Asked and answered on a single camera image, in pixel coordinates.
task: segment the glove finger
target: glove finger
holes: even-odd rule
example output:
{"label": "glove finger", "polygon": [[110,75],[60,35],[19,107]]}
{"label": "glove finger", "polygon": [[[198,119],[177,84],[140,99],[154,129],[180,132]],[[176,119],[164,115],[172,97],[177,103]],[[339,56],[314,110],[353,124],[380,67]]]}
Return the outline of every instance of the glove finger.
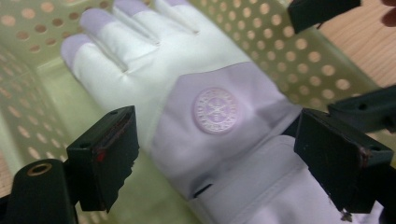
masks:
{"label": "glove finger", "polygon": [[144,27],[148,35],[155,36],[158,41],[169,35],[189,33],[185,27],[151,10],[140,0],[116,0],[113,11],[131,27]]}
{"label": "glove finger", "polygon": [[215,26],[187,0],[155,0],[155,7],[164,16],[183,24],[194,33]]}
{"label": "glove finger", "polygon": [[133,71],[135,62],[158,46],[102,9],[89,9],[81,16],[81,27],[113,61]]}
{"label": "glove finger", "polygon": [[[61,54],[76,79],[108,111],[128,105],[131,95],[138,91],[131,77],[124,75],[86,35],[66,38]],[[129,99],[124,99],[127,94],[123,86],[131,93]]]}

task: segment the black mechanical part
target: black mechanical part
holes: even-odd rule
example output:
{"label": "black mechanical part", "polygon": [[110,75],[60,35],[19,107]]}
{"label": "black mechanical part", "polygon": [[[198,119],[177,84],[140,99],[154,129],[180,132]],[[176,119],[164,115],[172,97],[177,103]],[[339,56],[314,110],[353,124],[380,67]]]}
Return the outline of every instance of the black mechanical part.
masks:
{"label": "black mechanical part", "polygon": [[360,5],[361,0],[294,0],[288,12],[294,33],[298,34]]}
{"label": "black mechanical part", "polygon": [[37,161],[17,172],[3,223],[78,223],[61,161]]}
{"label": "black mechanical part", "polygon": [[71,188],[83,211],[110,210],[138,149],[132,106],[106,114],[67,148]]}
{"label": "black mechanical part", "polygon": [[388,178],[393,151],[343,121],[304,109],[294,151],[339,211],[370,213],[381,195],[385,207],[396,203],[396,189],[383,186],[396,181]]}
{"label": "black mechanical part", "polygon": [[364,133],[381,129],[396,132],[396,85],[329,105],[332,117]]}

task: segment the lavender fabric panel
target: lavender fabric panel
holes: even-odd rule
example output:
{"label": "lavender fabric panel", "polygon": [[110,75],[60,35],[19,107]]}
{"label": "lavender fabric panel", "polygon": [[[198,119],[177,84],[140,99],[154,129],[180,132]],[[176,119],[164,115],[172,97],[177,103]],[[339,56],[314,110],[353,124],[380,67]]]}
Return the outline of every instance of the lavender fabric panel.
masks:
{"label": "lavender fabric panel", "polygon": [[149,8],[139,0],[116,0],[114,6],[128,16],[133,16],[141,11],[149,10]]}
{"label": "lavender fabric panel", "polygon": [[189,5],[190,3],[187,0],[167,0],[166,2],[169,3],[172,7],[178,5]]}
{"label": "lavender fabric panel", "polygon": [[82,14],[80,25],[89,33],[98,35],[104,26],[113,21],[115,19],[106,11],[91,8]]}
{"label": "lavender fabric panel", "polygon": [[86,35],[72,35],[66,38],[62,43],[61,55],[64,58],[67,66],[73,69],[74,59],[77,51],[81,46],[91,43],[91,40]]}
{"label": "lavender fabric panel", "polygon": [[300,111],[254,63],[185,75],[168,97],[151,156],[174,187],[190,198],[203,182],[222,176],[260,141],[282,133]]}

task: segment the purple and white glove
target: purple and white glove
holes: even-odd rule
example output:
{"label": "purple and white glove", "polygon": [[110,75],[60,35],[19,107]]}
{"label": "purple and white glove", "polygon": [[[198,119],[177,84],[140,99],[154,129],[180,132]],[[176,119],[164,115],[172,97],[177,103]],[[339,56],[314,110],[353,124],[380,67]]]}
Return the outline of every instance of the purple and white glove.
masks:
{"label": "purple and white glove", "polygon": [[205,223],[341,222],[280,135],[301,108],[188,2],[155,7],[116,0],[112,14],[82,15],[87,34],[62,55],[90,95],[136,106],[141,147]]}

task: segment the perforated basket wall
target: perforated basket wall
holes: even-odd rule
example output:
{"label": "perforated basket wall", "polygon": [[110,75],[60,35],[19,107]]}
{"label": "perforated basket wall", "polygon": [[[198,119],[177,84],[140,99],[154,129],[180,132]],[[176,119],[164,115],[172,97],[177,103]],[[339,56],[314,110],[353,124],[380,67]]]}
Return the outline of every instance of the perforated basket wall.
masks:
{"label": "perforated basket wall", "polygon": [[[335,100],[376,88],[317,30],[294,35],[287,2],[191,2],[296,104],[324,110]],[[111,4],[107,0],[0,2],[0,149],[12,174],[34,160],[65,160],[68,144],[104,114],[65,68],[59,47],[66,37],[81,32],[78,19],[84,10],[111,9]],[[373,136],[388,141],[386,134]],[[80,223],[198,223],[145,155],[133,171],[110,215],[79,213]]]}

